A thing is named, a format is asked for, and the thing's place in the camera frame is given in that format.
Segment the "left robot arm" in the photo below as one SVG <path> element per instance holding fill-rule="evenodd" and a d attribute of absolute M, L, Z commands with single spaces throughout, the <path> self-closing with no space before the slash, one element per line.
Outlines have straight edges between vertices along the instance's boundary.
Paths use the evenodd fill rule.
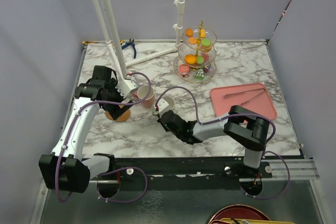
<path fill-rule="evenodd" d="M 93 119 L 100 109 L 113 119 L 118 119 L 133 102 L 125 102 L 137 88 L 131 79 L 118 79 L 115 70 L 95 66 L 92 77 L 78 85 L 70 118 L 56 146 L 49 155 L 42 155 L 39 168 L 47 188 L 73 193 L 83 193 L 89 181 L 101 175 L 110 179 L 116 166 L 107 154 L 97 154 L 83 159 L 83 147 Z"/>

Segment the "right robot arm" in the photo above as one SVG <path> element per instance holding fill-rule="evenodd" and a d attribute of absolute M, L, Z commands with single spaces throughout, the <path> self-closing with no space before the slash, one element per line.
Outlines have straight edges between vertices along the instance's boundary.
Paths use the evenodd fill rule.
<path fill-rule="evenodd" d="M 159 109 L 158 122 L 187 144 L 201 143 L 207 139 L 230 136 L 245 148 L 241 171 L 246 177 L 254 177 L 260 171 L 260 161 L 268 142 L 268 130 L 274 126 L 265 116 L 256 114 L 238 105 L 211 121 L 200 123 L 186 121 L 168 108 Z"/>

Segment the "toy brown chip cookie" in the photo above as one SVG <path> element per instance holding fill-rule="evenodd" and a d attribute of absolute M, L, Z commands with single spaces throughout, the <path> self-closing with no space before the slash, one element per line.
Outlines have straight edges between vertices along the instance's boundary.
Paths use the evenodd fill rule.
<path fill-rule="evenodd" d="M 185 30 L 185 34 L 187 37 L 193 37 L 194 32 L 192 29 L 188 28 Z"/>

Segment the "toy green macaron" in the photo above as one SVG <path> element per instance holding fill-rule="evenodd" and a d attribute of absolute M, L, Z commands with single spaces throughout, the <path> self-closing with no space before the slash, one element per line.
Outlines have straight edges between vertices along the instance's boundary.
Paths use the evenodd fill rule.
<path fill-rule="evenodd" d="M 201 44 L 202 44 L 203 47 L 209 47 L 209 46 L 211 46 L 212 43 L 211 43 L 211 40 L 209 40 L 207 38 L 204 38 L 204 39 L 201 40 Z"/>
<path fill-rule="evenodd" d="M 196 57 L 196 63 L 201 65 L 204 63 L 204 58 L 202 56 L 197 56 Z"/>

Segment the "pink-handled metal tongs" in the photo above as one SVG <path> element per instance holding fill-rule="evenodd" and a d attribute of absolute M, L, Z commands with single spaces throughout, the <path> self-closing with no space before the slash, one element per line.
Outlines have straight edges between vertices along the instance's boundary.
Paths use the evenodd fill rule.
<path fill-rule="evenodd" d="M 251 89 L 251 90 L 226 94 L 223 96 L 223 99 L 232 101 L 234 105 L 243 105 L 261 96 L 265 91 L 266 91 L 265 88 Z"/>

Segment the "pink serving tray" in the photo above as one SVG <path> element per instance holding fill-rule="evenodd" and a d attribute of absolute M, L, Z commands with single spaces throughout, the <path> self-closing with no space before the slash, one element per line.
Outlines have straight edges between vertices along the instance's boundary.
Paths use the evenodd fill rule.
<path fill-rule="evenodd" d="M 262 83 L 213 88 L 210 91 L 210 98 L 216 116 L 224 115 L 232 106 L 238 105 L 271 120 L 277 118 L 269 92 Z"/>

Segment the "toy bread bun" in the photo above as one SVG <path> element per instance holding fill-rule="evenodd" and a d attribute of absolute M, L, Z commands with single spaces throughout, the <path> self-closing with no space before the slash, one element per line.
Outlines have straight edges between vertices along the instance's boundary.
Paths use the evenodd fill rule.
<path fill-rule="evenodd" d="M 201 46 L 201 51 L 204 53 L 211 51 L 211 49 L 212 49 L 212 46 Z"/>

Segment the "toy purple cake slice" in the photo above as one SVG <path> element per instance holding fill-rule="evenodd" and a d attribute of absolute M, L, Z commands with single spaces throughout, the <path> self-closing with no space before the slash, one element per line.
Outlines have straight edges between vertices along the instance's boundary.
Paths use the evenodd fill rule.
<path fill-rule="evenodd" d="M 209 70 L 210 70 L 210 66 L 205 66 L 205 67 L 204 67 L 204 71 L 205 71 L 206 73 L 208 73 Z"/>

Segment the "toy orange egg tart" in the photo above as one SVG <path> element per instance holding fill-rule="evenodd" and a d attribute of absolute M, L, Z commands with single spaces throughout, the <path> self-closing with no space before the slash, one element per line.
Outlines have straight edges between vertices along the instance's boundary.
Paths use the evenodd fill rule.
<path fill-rule="evenodd" d="M 184 57 L 184 60 L 187 64 L 189 65 L 193 65 L 196 63 L 197 61 L 197 57 L 195 55 L 192 55 L 192 54 L 188 54 Z"/>

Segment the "white pvc pipe frame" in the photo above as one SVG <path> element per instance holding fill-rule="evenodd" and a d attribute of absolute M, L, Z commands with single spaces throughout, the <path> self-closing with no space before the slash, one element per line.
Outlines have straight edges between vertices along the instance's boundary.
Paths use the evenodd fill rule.
<path fill-rule="evenodd" d="M 126 62 L 120 45 L 120 32 L 134 38 L 157 39 L 166 37 L 167 23 L 172 20 L 166 0 L 92 0 L 98 21 L 112 58 L 116 61 L 121 77 L 127 68 L 160 56 L 176 52 L 182 43 L 185 0 L 174 0 L 176 23 L 175 43 L 165 51 L 159 51 L 142 59 Z"/>

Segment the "toy green cake slice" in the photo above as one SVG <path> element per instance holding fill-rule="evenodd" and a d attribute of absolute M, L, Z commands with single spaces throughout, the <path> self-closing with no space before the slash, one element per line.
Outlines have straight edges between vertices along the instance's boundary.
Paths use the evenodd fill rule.
<path fill-rule="evenodd" d="M 203 68 L 199 68 L 196 72 L 195 72 L 195 79 L 197 80 L 204 80 L 205 78 L 205 71 Z"/>

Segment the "toy orange round cookie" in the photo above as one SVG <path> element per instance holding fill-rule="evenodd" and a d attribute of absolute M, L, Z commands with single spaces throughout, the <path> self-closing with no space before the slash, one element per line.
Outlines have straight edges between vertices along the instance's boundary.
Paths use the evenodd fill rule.
<path fill-rule="evenodd" d="M 197 44 L 197 39 L 194 38 L 194 37 L 190 37 L 188 39 L 188 42 L 189 42 L 190 45 L 195 45 L 195 44 Z"/>

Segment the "toy yellow cracker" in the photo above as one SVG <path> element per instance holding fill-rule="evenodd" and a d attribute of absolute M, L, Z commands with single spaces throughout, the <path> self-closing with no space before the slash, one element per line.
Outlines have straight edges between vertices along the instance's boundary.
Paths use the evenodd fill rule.
<path fill-rule="evenodd" d="M 206 31 L 205 29 L 201 29 L 201 38 L 205 38 L 206 37 Z"/>

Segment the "three-tier glass dessert stand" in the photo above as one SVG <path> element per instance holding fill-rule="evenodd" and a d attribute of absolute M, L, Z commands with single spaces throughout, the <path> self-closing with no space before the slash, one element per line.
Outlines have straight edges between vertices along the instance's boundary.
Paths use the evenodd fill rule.
<path fill-rule="evenodd" d="M 188 42 L 188 39 L 190 37 L 187 37 L 185 34 L 185 30 L 186 29 L 192 29 L 194 34 L 193 37 L 197 39 L 197 44 L 195 45 L 190 45 Z M 182 42 L 178 45 L 177 47 L 177 53 L 178 56 L 174 59 L 173 62 L 173 68 L 174 71 L 176 73 L 176 75 L 178 77 L 180 77 L 182 80 L 189 82 L 189 83 L 194 83 L 194 84 L 199 84 L 199 83 L 204 83 L 204 82 L 209 82 L 210 79 L 212 79 L 212 77 L 215 75 L 217 67 L 215 64 L 215 59 L 217 56 L 217 51 L 215 49 L 215 44 L 217 42 L 217 35 L 214 33 L 214 31 L 210 28 L 204 25 L 204 22 L 201 21 L 199 25 L 195 25 L 192 27 L 188 27 L 186 28 L 183 32 L 182 32 Z M 201 38 L 201 29 L 205 29 L 206 31 L 206 37 L 207 39 L 211 40 L 211 46 L 212 49 L 211 51 L 204 53 L 201 51 L 201 40 L 204 38 Z M 209 55 L 209 61 L 208 62 L 204 62 L 203 64 L 199 65 L 197 63 L 193 64 L 193 65 L 189 65 L 185 62 L 184 57 L 188 54 L 192 54 L 197 56 L 202 56 L 203 54 L 208 54 Z M 179 65 L 181 64 L 186 64 L 190 67 L 190 71 L 189 71 L 189 77 L 188 78 L 183 78 L 182 75 L 179 74 Z M 210 70 L 208 73 L 205 72 L 205 78 L 204 80 L 197 80 L 195 79 L 195 72 L 199 69 L 199 68 L 203 68 L 205 66 L 210 66 Z"/>

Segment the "green mug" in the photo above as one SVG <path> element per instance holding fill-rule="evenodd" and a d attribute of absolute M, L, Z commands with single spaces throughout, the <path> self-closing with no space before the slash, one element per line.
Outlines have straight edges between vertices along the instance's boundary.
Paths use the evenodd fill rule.
<path fill-rule="evenodd" d="M 168 95 L 164 95 L 160 98 L 157 105 L 153 107 L 152 115 L 153 116 L 162 116 L 165 112 L 173 110 L 175 108 L 175 100 Z"/>

